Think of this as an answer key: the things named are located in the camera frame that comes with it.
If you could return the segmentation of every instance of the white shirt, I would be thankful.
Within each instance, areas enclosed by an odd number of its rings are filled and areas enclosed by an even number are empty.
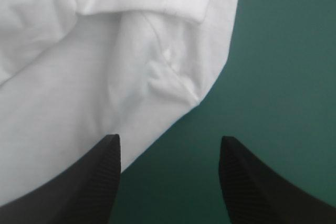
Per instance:
[[[0,205],[106,134],[126,169],[222,70],[237,0],[1,0]]]

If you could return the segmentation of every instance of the dark green floor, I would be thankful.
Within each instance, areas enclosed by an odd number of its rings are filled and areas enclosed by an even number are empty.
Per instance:
[[[229,223],[223,134],[336,206],[336,0],[239,0],[220,78],[122,174],[111,223]]]

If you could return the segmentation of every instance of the white fabric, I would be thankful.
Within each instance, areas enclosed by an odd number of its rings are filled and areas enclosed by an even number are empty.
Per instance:
[[[211,88],[236,4],[1,0],[0,205],[109,133],[127,168]]]

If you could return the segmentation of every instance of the seam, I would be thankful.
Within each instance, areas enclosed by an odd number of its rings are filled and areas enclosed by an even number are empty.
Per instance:
[[[193,100],[195,101],[196,104],[200,103],[200,100],[198,99],[198,97],[196,96],[196,94],[190,90],[185,83],[182,81],[182,78],[180,76],[180,74],[178,72],[176,72],[172,66],[169,64],[169,62],[166,60],[165,56],[163,55],[163,47],[162,47],[162,43],[161,43],[161,39],[159,37],[159,33],[156,31],[154,25],[150,22],[150,20],[148,19],[148,17],[146,16],[146,14],[143,11],[140,11],[141,15],[143,16],[143,18],[145,19],[145,21],[148,23],[148,25],[151,27],[155,37],[156,37],[156,41],[159,44],[159,48],[160,48],[160,55],[163,58],[163,61],[165,63],[165,65],[173,72],[173,74],[175,75],[177,81],[183,86],[183,88],[189,93],[189,95],[193,98]]]

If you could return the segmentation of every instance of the green background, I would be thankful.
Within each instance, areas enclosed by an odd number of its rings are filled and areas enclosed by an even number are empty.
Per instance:
[[[239,0],[221,76],[121,175],[111,223],[229,223],[222,135],[336,206],[335,81],[336,0]]]

